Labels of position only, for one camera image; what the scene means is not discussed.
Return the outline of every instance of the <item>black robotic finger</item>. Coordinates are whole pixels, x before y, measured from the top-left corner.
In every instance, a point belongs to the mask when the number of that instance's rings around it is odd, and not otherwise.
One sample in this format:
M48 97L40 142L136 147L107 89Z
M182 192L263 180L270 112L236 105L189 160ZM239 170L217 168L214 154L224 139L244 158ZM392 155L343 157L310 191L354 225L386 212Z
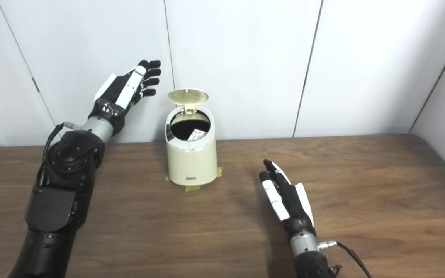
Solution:
M144 97L152 97L156 95L156 89L145 89L142 91Z
M148 86L154 86L159 84L159 78L150 78L145 81L142 81L143 88L147 88Z
M151 69L160 68L161 67L161 61L159 60L152 60L149 62L149 67Z
M137 104L143 97L152 97L154 95L156 95L156 89L145 89L141 92L139 90L139 92L131 99L130 106Z
M271 180L272 178L270 177L268 172L262 171L259 173L258 178L260 179L260 182L263 183L265 181Z
M141 60L138 65L144 67L147 71L152 68L147 60Z
M277 180L276 173L275 172L268 172L268 173L269 173L270 179L272 181L274 181L274 183L276 183L276 180Z
M145 75L143 76L143 79L149 79L151 77L159 76L161 75L161 69L150 69L148 70Z
M279 166L277 166L277 164L267 159L263 161L263 164L265 165L267 171L274 173L273 180L277 183L277 186L281 187L285 185L291 185L288 176L284 174L284 171Z

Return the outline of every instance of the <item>open lid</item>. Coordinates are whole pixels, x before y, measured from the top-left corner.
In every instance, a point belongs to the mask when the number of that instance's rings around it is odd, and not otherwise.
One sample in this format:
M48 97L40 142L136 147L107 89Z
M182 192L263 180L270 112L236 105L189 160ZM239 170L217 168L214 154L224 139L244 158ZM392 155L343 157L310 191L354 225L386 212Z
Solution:
M195 113L195 105L203 104L209 96L201 90L184 88L168 94L168 100L176 105L183 105L186 114Z

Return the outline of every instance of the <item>yellow tape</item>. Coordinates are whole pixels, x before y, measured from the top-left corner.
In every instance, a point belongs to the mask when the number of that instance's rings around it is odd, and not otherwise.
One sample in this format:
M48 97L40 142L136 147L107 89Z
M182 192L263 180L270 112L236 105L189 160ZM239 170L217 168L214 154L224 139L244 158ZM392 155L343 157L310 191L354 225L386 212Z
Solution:
M222 167L218 167L217 168L217 176L216 178L220 178L221 176L223 176L223 168ZM169 178L169 175L166 176L166 181L171 181L171 179ZM196 185L196 186L186 186L185 187L185 192L187 191L193 191L193 190L201 190L202 186L201 185Z
M201 189L202 189L201 185L186 186L185 187L185 192L193 191L193 190L201 190Z

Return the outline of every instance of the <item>trash can lid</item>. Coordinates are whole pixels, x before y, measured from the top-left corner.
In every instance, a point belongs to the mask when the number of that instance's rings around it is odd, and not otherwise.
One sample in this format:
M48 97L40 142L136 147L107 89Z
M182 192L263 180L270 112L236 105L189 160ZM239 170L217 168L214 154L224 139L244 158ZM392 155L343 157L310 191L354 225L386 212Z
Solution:
M168 94L168 100L176 105L203 104L208 99L209 96L204 91L192 88L174 90Z

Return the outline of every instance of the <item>wall seam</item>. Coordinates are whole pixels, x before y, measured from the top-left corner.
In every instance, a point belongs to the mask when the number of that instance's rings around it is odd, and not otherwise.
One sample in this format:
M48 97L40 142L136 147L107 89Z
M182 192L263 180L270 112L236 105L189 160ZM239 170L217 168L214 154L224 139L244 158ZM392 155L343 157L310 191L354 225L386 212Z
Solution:
M421 108L420 111L418 112L418 115L416 116L415 121L413 122L413 125L411 125L411 128L409 129L409 132L408 132L408 133L411 133L411 132L413 131L413 128L415 127L415 124L416 124L416 122L418 121L418 118L419 118L420 115L422 114L423 109L425 108L425 106L427 105L427 102L429 101L430 97L432 96L432 93L434 93L434 90L436 89L436 87L437 87L437 85L438 85L438 83L439 83L439 81L440 81L440 78L443 76L444 72L445 72L445 65L444 65L444 67L442 68L442 71L440 71L440 74L439 74L439 76L438 76L436 82L434 83L434 86L432 87L432 89L430 90L429 95L428 95L427 98L425 99L425 102L423 103L422 108Z
M298 103L298 111L296 113L295 127L293 128L292 138L295 137L296 127L298 125L298 117L300 116L300 110L302 108L303 94L305 92L305 85L307 84L307 77L309 76L310 63L311 63L311 60L312 60L312 54L314 53L314 45L315 45L315 40L316 40L316 37L317 37L317 30L318 30L318 25L319 25L319 22L320 22L320 14L322 14L323 4L324 4L324 0L321 0L320 1L320 8L318 9L316 29L314 31L314 39L312 40L312 46L310 48L309 61L307 63L307 71L305 72L305 78L303 80L302 95L300 96L300 102Z
M173 90L176 88L175 86L175 71L173 69L173 54L171 53L171 39L169 37L169 24L168 24L168 9L166 7L166 0L164 2L164 16L166 16L166 31L168 33L168 47L169 47L169 59L171 62L171 77L173 78Z
M39 96L41 97L41 100L42 100L42 102L43 102L43 104L44 104L44 107L46 108L46 111L48 112L49 118L51 118L51 122L53 122L53 125L56 125L56 123L55 123L55 121L54 121L54 119L53 119L53 116L51 115L51 112L49 111L48 105L46 104L46 101L44 100L44 97L42 96L42 93L41 93L41 91L39 90L39 87L37 86L37 82L36 82L36 80L35 80L35 78L34 78L34 75L32 74L32 71L30 70L30 66L29 66L27 60L25 59L25 55L23 55L23 51L22 51L22 49L21 49L21 47L20 47L20 44L18 44L18 41L17 41L17 39L16 39L16 37L15 37L15 34L14 34L14 32L13 32L11 26L9 25L8 18L7 18L7 16L6 16L6 14L5 14L5 11L3 11L3 8L2 8L2 6L1 6L1 4L0 4L0 11L1 11L1 14L3 15L3 18L5 18L5 21L6 21L6 23L7 23L8 29L9 29L9 31L10 31L10 33L11 33L11 36L13 37L13 40L14 40L14 42L15 42L15 44L16 44L16 47L18 48L18 51L20 52L20 55L21 55L23 61L25 62L25 65L26 65L26 67L27 67L27 71L29 72L30 77L32 78L32 83L33 83L34 86L36 87L37 93L39 93Z

